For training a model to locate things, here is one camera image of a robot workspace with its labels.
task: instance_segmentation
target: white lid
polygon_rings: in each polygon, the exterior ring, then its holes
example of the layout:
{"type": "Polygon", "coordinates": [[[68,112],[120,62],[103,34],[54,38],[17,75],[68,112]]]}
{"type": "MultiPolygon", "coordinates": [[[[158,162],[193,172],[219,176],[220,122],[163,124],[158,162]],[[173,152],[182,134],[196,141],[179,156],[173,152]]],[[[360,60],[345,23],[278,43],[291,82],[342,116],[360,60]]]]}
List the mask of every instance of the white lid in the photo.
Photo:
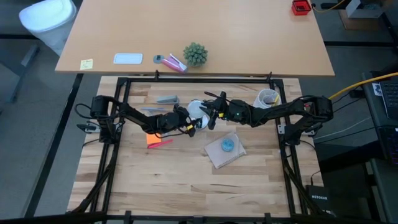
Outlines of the white lid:
{"type": "Polygon", "coordinates": [[[76,7],[71,0],[45,0],[19,13],[22,25],[31,32],[45,32],[75,17],[76,7]]]}

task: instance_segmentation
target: green succulent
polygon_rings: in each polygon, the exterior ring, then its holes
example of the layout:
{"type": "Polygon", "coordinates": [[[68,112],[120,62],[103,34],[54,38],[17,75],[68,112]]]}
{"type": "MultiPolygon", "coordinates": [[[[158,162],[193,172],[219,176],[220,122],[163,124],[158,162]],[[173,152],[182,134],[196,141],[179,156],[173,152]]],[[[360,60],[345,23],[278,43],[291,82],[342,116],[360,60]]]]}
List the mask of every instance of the green succulent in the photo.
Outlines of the green succulent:
{"type": "Polygon", "coordinates": [[[205,50],[205,46],[191,43],[191,45],[185,47],[184,57],[189,66],[199,67],[207,61],[207,50],[205,50]]]}

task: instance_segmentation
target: blue object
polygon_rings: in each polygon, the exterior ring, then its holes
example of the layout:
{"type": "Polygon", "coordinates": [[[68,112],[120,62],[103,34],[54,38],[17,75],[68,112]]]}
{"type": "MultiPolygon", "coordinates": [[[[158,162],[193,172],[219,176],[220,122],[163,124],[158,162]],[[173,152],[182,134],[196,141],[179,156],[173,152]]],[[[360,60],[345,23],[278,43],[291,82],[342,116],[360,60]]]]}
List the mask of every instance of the blue object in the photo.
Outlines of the blue object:
{"type": "Polygon", "coordinates": [[[234,149],[234,142],[230,139],[224,139],[221,143],[221,148],[225,152],[231,152],[234,149]]]}

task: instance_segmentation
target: floor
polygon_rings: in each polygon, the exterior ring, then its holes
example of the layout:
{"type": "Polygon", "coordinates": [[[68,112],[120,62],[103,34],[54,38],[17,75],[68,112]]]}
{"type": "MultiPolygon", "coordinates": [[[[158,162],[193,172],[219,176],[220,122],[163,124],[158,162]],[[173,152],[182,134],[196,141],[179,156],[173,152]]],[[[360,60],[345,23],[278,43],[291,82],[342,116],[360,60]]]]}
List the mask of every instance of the floor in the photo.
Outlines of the floor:
{"type": "MultiPolygon", "coordinates": [[[[6,13],[10,14],[9,20],[0,19],[1,30],[4,33],[27,33],[19,24],[17,12],[32,2],[36,1],[0,2],[0,8],[9,7],[6,13]]],[[[345,30],[336,11],[317,14],[317,20],[324,40],[391,41],[385,29],[379,32],[345,30]]],[[[395,24],[398,24],[397,20],[391,17],[395,24]]],[[[75,79],[75,75],[54,72],[58,56],[38,40],[0,40],[0,49],[9,49],[16,57],[22,58],[31,44],[38,44],[41,51],[24,79],[18,101],[14,104],[6,103],[5,99],[16,78],[6,68],[0,67],[0,219],[23,216],[75,79]]],[[[327,47],[327,51],[336,77],[301,78],[304,95],[329,96],[360,81],[361,72],[379,70],[397,60],[397,55],[389,48],[327,47]]],[[[99,75],[85,75],[75,102],[90,103],[99,82],[99,75]]],[[[345,98],[338,106],[350,101],[350,98],[345,98]]],[[[316,138],[347,128],[369,116],[365,100],[360,100],[335,114],[333,122],[325,124],[316,138]]],[[[75,113],[71,114],[36,215],[65,212],[85,138],[85,134],[75,125],[82,122],[75,113]]],[[[350,132],[372,125],[371,120],[367,119],[350,132]]],[[[370,130],[330,143],[357,146],[375,137],[374,131],[370,130]]]]}

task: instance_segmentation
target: white trash can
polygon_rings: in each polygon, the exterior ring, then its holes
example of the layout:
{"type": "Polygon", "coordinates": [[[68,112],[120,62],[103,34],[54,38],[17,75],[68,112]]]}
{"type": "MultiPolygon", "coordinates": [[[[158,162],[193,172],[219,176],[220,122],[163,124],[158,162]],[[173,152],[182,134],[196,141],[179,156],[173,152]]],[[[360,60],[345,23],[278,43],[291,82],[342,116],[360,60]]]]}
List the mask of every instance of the white trash can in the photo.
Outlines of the white trash can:
{"type": "Polygon", "coordinates": [[[62,53],[75,18],[76,6],[72,0],[45,0],[19,13],[22,25],[58,55],[62,53]]]}

